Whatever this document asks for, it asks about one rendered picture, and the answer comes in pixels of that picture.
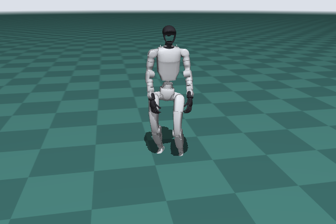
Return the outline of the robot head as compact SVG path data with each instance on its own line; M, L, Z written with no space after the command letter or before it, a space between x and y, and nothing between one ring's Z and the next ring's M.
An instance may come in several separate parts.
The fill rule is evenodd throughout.
M164 48L166 48L166 49L174 48L174 46L173 47L171 47L171 46L172 46L172 43L174 43L175 37L176 37L175 28L173 26L167 25L163 28L162 33L163 33L163 37L164 37L164 40L165 40L165 45L167 45L167 47L164 47ZM172 41L166 41L165 35L167 35L167 36L174 35L174 39Z

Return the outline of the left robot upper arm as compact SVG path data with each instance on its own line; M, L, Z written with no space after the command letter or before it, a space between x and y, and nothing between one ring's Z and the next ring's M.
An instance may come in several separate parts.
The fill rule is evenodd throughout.
M183 76L185 78L190 77L190 69L191 69L191 63L190 63L190 54L187 49L180 48L181 50L181 57L183 57L183 66L184 66L184 71L183 71Z

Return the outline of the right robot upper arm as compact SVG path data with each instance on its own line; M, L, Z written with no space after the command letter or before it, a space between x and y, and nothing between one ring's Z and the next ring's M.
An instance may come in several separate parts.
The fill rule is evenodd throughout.
M146 62L146 72L148 71L150 73L150 78L154 78L155 73L152 71L153 66L154 66L154 58L158 55L158 49L151 49L148 52L148 58Z

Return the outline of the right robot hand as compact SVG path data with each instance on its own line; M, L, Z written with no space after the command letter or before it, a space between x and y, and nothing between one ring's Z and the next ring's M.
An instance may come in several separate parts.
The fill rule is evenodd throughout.
M154 96L154 93L151 93L151 99L149 99L150 100L150 107L151 107L151 111L153 112L153 113L155 113L155 114L159 114L159 113L161 113L161 112L159 112L158 111L158 109L157 109L157 107L159 108L159 109L161 109L157 104L156 104L156 102L154 101L154 99L155 99L155 96Z

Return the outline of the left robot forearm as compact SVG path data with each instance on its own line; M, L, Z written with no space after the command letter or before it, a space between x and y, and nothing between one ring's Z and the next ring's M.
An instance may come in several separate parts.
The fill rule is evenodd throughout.
M194 95L194 92L193 92L193 76L192 76L191 70L190 70L190 77L186 78L185 82L186 82L186 90L187 90L187 92L190 91L191 92L191 96L193 96Z

